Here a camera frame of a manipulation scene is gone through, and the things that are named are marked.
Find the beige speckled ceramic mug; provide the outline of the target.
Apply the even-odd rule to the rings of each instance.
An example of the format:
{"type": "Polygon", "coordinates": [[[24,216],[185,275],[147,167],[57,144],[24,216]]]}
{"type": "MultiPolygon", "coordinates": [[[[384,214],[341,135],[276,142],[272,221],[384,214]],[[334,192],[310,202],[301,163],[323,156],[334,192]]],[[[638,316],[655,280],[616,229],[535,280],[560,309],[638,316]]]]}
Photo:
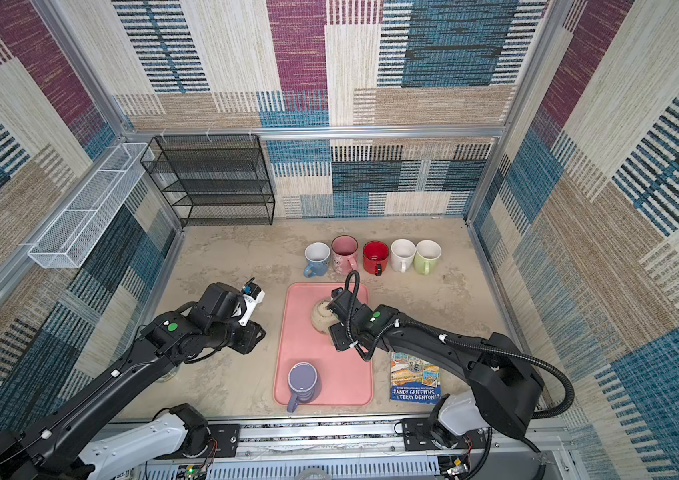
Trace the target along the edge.
{"type": "Polygon", "coordinates": [[[328,335],[331,326],[339,322],[338,317],[328,309],[329,303],[329,299],[320,300],[315,304],[310,314],[313,328],[324,335],[328,335]]]}

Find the purple ceramic mug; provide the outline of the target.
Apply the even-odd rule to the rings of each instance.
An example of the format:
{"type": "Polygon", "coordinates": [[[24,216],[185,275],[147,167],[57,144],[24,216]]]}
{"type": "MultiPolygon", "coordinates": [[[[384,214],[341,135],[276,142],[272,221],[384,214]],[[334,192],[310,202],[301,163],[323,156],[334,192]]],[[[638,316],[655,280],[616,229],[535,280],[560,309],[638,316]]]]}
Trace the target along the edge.
{"type": "Polygon", "coordinates": [[[321,388],[318,371],[308,362],[299,362],[289,370],[287,384],[290,391],[288,413],[294,413],[299,405],[313,402],[321,388]]]}

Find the blue ceramic mug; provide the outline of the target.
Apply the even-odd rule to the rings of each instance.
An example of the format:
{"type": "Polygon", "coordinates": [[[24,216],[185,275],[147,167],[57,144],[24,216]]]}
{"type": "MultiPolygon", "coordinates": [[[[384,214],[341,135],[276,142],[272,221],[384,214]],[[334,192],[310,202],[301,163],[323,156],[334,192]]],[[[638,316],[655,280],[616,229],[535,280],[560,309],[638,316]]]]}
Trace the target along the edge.
{"type": "Polygon", "coordinates": [[[306,278],[322,277],[327,274],[328,262],[331,258],[330,247],[323,242],[314,242],[305,248],[304,257],[307,262],[303,275],[306,278]]]}

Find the pink patterned glass mug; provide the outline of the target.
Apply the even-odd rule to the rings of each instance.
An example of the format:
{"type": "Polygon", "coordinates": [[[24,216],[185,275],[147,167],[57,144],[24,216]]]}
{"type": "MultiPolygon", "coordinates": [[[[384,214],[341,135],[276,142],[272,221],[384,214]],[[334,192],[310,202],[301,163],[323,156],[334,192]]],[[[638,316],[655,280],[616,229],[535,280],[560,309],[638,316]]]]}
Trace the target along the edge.
{"type": "Polygon", "coordinates": [[[338,275],[347,276],[357,270],[357,250],[359,242],[350,235],[341,235],[331,242],[333,269],[338,275]]]}

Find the red ceramic mug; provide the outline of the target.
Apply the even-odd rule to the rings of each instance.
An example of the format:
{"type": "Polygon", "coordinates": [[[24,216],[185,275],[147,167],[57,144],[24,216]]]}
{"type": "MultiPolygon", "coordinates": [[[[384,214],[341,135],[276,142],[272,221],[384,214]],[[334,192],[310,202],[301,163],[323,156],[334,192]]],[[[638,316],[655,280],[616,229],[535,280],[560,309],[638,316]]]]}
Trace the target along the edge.
{"type": "Polygon", "coordinates": [[[363,270],[381,276],[389,262],[389,246],[382,241],[369,241],[363,246],[363,270]]]}

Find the white ceramic mug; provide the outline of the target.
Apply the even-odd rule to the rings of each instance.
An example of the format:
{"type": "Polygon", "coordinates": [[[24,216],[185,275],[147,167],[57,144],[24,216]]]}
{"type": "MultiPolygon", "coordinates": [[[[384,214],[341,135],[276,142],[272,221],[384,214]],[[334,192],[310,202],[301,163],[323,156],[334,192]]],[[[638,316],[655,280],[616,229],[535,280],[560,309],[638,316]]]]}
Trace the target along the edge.
{"type": "Polygon", "coordinates": [[[389,265],[394,272],[405,273],[409,271],[417,253],[417,246],[411,240],[397,239],[389,246],[391,256],[389,256],[389,265]]]}

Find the light green ceramic mug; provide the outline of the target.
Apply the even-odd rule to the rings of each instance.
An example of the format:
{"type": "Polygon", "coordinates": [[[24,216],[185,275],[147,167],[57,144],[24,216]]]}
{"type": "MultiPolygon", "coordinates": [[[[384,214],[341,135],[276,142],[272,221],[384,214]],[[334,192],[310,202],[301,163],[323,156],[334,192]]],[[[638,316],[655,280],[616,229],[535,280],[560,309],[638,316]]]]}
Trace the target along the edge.
{"type": "Polygon", "coordinates": [[[415,271],[421,275],[429,275],[435,270],[437,262],[441,259],[443,250],[441,246],[433,240],[421,240],[415,245],[415,271]]]}

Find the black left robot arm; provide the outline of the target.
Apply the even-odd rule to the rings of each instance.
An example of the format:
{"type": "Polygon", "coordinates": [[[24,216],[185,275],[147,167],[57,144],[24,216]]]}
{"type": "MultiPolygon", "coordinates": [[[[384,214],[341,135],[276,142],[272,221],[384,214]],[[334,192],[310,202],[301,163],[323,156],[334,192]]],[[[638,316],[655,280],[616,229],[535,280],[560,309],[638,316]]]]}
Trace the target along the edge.
{"type": "Polygon", "coordinates": [[[249,354],[265,338],[252,321],[264,292],[253,281],[241,289],[209,285],[197,301],[152,320],[115,362],[71,400],[25,427],[0,432],[0,479],[84,479],[96,468],[84,448],[143,390],[183,363],[231,348],[249,354]]]}

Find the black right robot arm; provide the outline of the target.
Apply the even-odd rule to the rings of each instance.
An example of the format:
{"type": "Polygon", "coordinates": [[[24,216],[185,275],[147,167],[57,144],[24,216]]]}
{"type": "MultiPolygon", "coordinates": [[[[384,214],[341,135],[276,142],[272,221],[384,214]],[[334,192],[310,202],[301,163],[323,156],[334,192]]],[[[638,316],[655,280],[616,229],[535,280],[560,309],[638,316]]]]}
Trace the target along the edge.
{"type": "Polygon", "coordinates": [[[539,410],[545,382],[533,358],[517,350],[503,334],[479,338],[431,327],[407,314],[381,305],[372,310],[339,299],[327,305],[338,322],[329,329],[338,351],[355,350],[369,361],[377,349],[402,353],[451,372],[469,386],[461,395],[447,394],[429,416],[429,440],[451,448],[465,433],[491,428],[509,438],[525,438],[539,410]]]}

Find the pink plastic tray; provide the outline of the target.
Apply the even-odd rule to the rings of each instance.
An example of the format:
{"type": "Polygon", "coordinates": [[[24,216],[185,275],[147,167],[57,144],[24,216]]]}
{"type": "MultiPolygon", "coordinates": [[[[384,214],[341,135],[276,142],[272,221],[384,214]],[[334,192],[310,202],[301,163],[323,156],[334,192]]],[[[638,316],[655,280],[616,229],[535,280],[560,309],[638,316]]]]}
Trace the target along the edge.
{"type": "Polygon", "coordinates": [[[287,289],[273,397],[285,406],[290,398],[289,371],[300,362],[313,365],[320,382],[315,406],[361,407],[373,400],[373,364],[351,351],[339,352],[329,335],[312,324],[312,310],[330,297],[338,283],[295,283],[287,289]]]}

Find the blue treehouse paperback book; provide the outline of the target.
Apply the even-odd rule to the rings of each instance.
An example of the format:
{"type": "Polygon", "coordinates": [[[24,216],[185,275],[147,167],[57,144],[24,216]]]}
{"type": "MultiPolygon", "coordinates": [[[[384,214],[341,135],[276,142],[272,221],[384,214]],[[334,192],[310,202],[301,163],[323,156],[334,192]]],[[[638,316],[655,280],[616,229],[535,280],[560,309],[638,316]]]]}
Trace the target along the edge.
{"type": "Polygon", "coordinates": [[[409,354],[391,354],[389,398],[393,401],[437,404],[441,400],[441,370],[409,354]]]}

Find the round tape roll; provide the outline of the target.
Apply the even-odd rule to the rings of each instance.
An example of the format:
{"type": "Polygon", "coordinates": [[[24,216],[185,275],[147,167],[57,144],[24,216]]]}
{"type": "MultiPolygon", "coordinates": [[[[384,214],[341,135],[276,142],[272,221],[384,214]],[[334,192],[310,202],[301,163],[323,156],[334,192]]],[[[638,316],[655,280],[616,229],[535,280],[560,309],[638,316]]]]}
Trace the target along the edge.
{"type": "Polygon", "coordinates": [[[156,382],[157,383],[165,383],[165,382],[171,380],[172,378],[175,378],[175,376],[177,376],[178,370],[179,370],[178,366],[176,366],[175,368],[172,368],[171,370],[169,370],[169,372],[166,372],[165,374],[163,374],[163,376],[160,376],[156,380],[156,382]]]}

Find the aluminium front rail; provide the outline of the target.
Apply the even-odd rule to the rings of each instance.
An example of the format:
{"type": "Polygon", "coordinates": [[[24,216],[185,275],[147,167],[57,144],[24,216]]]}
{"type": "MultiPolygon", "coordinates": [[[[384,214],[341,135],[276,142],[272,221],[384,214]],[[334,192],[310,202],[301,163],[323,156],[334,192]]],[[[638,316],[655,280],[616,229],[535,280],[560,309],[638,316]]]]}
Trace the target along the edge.
{"type": "Polygon", "coordinates": [[[487,432],[483,450],[406,452],[399,415],[237,419],[233,458],[201,460],[181,421],[108,426],[81,455],[93,479],[585,479],[581,460],[553,421],[539,421],[528,443],[487,432]]]}

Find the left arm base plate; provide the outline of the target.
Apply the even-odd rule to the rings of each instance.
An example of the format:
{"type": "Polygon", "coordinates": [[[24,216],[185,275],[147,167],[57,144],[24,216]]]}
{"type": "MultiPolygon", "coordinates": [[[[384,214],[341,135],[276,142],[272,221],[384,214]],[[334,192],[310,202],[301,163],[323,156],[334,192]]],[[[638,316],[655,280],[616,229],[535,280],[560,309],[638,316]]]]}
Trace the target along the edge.
{"type": "Polygon", "coordinates": [[[201,454],[197,458],[211,461],[233,458],[236,455],[241,425],[233,423],[210,424],[201,432],[201,454]]]}

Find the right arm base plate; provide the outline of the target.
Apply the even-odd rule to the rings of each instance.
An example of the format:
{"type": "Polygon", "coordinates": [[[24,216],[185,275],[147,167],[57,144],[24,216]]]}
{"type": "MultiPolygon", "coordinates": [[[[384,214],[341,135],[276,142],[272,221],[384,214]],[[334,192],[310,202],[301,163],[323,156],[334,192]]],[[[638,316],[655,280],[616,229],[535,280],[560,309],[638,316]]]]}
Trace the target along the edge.
{"type": "MultiPolygon", "coordinates": [[[[406,452],[419,452],[429,450],[447,450],[447,446],[437,443],[431,437],[429,422],[425,417],[405,417],[393,426],[393,432],[403,440],[403,448],[406,452]]],[[[483,450],[487,445],[487,432],[485,430],[473,430],[467,432],[457,440],[457,444],[451,450],[473,449],[483,450]]]]}

